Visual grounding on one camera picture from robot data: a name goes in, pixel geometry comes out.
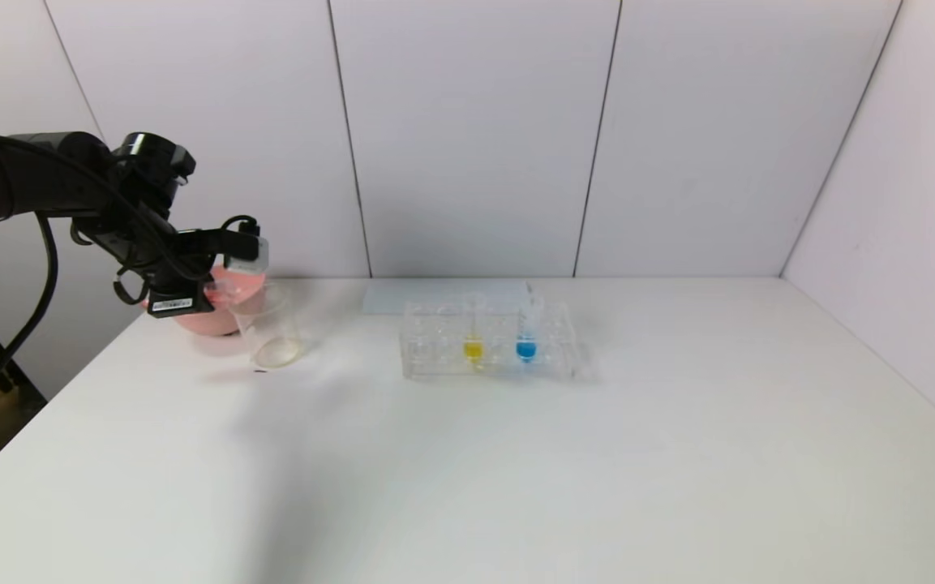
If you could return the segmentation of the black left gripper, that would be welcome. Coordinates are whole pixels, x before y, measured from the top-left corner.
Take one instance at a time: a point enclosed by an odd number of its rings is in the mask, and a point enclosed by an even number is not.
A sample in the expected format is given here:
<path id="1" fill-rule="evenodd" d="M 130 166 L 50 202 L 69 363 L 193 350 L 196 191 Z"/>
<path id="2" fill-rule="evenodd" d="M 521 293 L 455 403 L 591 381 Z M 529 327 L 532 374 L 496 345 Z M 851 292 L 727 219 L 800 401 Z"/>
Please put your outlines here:
<path id="1" fill-rule="evenodd" d="M 158 319 L 212 313 L 214 307 L 205 290 L 213 282 L 212 276 L 190 280 L 178 271 L 163 268 L 152 276 L 146 311 Z"/>

